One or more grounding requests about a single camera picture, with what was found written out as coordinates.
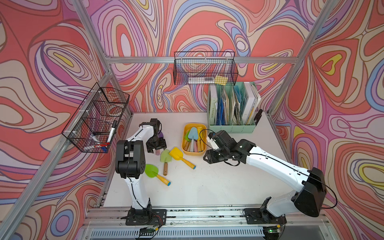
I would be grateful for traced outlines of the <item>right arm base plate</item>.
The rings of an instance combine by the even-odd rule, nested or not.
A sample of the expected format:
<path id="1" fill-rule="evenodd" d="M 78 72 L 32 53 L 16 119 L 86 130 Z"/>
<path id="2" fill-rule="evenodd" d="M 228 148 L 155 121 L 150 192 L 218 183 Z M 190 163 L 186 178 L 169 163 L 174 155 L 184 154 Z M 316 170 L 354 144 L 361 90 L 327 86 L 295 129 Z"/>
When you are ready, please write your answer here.
<path id="1" fill-rule="evenodd" d="M 259 208 L 246 208 L 243 210 L 243 215 L 248 225 L 285 225 L 287 223 L 285 216 L 275 217 Z"/>

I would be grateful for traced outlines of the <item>yellow shovel yellow handle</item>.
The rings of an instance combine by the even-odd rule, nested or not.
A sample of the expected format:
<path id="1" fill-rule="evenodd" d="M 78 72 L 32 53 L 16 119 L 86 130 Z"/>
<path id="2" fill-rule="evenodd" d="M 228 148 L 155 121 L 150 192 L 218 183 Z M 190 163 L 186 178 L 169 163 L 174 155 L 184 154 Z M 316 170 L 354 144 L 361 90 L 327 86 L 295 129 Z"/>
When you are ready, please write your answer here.
<path id="1" fill-rule="evenodd" d="M 203 143 L 203 134 L 202 134 L 203 128 L 198 127 L 197 131 L 198 131 L 198 150 L 199 150 L 199 152 L 203 152 L 205 149 L 205 147 L 204 147 L 205 145 Z"/>

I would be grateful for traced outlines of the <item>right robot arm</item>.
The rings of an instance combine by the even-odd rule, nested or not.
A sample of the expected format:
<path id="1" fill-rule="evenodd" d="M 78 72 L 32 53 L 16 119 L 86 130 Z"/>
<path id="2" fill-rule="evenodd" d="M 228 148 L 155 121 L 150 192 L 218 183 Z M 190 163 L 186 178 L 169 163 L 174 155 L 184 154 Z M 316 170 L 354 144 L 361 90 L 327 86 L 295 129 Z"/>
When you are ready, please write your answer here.
<path id="1" fill-rule="evenodd" d="M 208 164 L 236 161 L 259 168 L 292 188 L 292 191 L 277 198 L 268 197 L 259 208 L 258 219 L 265 223 L 283 217 L 286 214 L 300 212 L 317 218 L 330 187 L 326 184 L 322 170 L 302 168 L 283 161 L 257 146 L 242 139 L 236 141 L 226 131 L 210 132 L 205 138 L 210 146 L 203 159 Z"/>

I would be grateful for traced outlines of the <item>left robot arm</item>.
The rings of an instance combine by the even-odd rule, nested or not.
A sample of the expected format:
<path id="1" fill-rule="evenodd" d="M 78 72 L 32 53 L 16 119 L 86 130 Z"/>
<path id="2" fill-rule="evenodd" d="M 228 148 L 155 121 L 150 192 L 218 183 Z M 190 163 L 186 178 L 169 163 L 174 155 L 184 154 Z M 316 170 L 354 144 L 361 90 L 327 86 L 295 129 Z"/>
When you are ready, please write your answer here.
<path id="1" fill-rule="evenodd" d="M 127 140 L 117 143 L 115 171 L 126 182 L 132 198 L 131 210 L 137 215 L 149 215 L 152 206 L 142 177 L 146 167 L 146 153 L 167 148 L 158 119 L 143 122 L 138 130 Z"/>

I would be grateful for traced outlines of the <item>yellow storage box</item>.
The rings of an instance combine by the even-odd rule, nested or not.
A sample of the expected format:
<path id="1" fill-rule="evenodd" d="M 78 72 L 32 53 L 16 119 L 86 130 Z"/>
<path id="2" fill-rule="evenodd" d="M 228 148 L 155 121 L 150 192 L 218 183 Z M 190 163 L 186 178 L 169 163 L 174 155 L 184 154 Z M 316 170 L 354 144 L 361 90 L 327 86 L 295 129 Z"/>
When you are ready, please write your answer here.
<path id="1" fill-rule="evenodd" d="M 207 150 L 202 140 L 206 138 L 203 131 L 206 126 L 200 123 L 189 123 L 184 127 L 182 150 L 188 156 L 202 156 Z"/>

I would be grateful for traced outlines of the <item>light blue trowel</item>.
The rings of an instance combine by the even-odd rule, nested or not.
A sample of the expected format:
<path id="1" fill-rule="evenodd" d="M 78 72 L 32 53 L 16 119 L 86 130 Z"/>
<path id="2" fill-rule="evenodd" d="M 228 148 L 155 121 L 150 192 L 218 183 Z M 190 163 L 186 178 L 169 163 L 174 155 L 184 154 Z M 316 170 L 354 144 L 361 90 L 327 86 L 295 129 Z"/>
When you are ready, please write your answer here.
<path id="1" fill-rule="evenodd" d="M 191 140 L 190 143 L 190 152 L 196 153 L 198 151 L 198 131 L 196 127 L 192 127 L 189 132 L 189 139 Z"/>

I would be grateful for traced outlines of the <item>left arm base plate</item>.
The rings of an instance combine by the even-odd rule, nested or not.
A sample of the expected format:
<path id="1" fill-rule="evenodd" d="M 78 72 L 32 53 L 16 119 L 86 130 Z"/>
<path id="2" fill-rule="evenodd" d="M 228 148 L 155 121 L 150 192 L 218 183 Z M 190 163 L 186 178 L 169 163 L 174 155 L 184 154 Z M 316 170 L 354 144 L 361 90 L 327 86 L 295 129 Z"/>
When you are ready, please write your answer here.
<path id="1" fill-rule="evenodd" d="M 122 220 L 126 220 L 127 226 L 163 226 L 166 223 L 167 210 L 166 209 L 133 209 L 128 211 L 126 217 Z"/>

